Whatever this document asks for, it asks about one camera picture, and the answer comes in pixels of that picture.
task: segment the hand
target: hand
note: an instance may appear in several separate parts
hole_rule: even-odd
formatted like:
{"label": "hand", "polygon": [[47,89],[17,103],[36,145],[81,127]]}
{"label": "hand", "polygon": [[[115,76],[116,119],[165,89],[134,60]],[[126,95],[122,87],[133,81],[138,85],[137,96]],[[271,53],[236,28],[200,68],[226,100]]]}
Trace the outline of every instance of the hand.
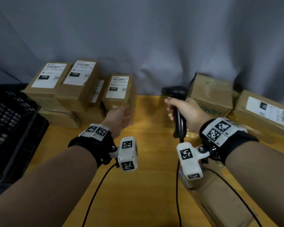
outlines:
{"label": "hand", "polygon": [[109,128],[113,139],[120,135],[120,132],[131,123],[132,116],[128,107],[122,106],[110,110],[101,123]]}
{"label": "hand", "polygon": [[177,107],[183,117],[186,119],[187,128],[190,131],[199,133],[201,126],[208,120],[213,119],[212,116],[206,114],[197,104],[193,98],[187,98],[185,101],[168,98],[165,99],[165,103],[168,104],[167,111],[169,118],[174,121],[173,107]]}

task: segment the forearm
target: forearm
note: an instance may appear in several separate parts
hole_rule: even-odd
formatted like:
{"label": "forearm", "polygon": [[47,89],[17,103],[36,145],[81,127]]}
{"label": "forearm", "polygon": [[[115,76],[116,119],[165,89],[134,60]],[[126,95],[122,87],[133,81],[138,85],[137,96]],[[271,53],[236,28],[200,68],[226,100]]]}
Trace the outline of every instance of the forearm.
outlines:
{"label": "forearm", "polygon": [[86,149],[66,149],[0,196],[0,227],[62,226],[96,171],[95,158]]}
{"label": "forearm", "polygon": [[261,209],[284,226],[284,154],[250,141],[231,152],[225,165]]}

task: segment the wooden table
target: wooden table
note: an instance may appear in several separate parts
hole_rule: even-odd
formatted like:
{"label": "wooden table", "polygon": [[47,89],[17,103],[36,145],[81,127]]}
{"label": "wooden table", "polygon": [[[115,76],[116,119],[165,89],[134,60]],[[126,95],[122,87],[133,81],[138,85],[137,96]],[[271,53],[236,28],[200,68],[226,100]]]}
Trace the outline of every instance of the wooden table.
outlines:
{"label": "wooden table", "polygon": [[[123,172],[113,168],[105,178],[91,206],[85,226],[179,226],[175,180],[178,140],[173,129],[163,127],[166,105],[160,96],[137,96],[134,125],[121,132],[115,140],[134,136],[138,146],[138,169]],[[79,129],[49,126],[26,172],[67,148],[68,142],[89,124]],[[271,147],[284,152],[284,140]],[[114,164],[101,166],[87,191],[68,217],[64,227],[81,226],[87,207],[103,175]],[[246,194],[227,169],[224,176],[257,213],[263,226],[276,226]],[[193,198],[179,182],[179,207],[185,226],[210,226]]]}

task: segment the black plastic crate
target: black plastic crate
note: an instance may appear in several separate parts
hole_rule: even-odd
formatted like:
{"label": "black plastic crate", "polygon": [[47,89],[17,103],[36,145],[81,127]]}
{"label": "black plastic crate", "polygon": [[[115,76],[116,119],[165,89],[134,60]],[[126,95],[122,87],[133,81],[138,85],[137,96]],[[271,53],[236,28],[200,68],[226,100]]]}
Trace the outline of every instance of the black plastic crate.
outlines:
{"label": "black plastic crate", "polygon": [[20,91],[25,86],[0,85],[0,183],[23,175],[48,127],[38,105]]}

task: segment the gray curtain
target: gray curtain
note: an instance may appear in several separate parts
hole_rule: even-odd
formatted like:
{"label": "gray curtain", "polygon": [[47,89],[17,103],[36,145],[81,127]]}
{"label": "gray curtain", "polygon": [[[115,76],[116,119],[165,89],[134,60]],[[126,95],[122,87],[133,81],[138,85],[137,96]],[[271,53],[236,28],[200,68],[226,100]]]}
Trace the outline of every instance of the gray curtain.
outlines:
{"label": "gray curtain", "polygon": [[0,0],[0,83],[79,58],[139,94],[201,72],[284,103],[284,0]]}

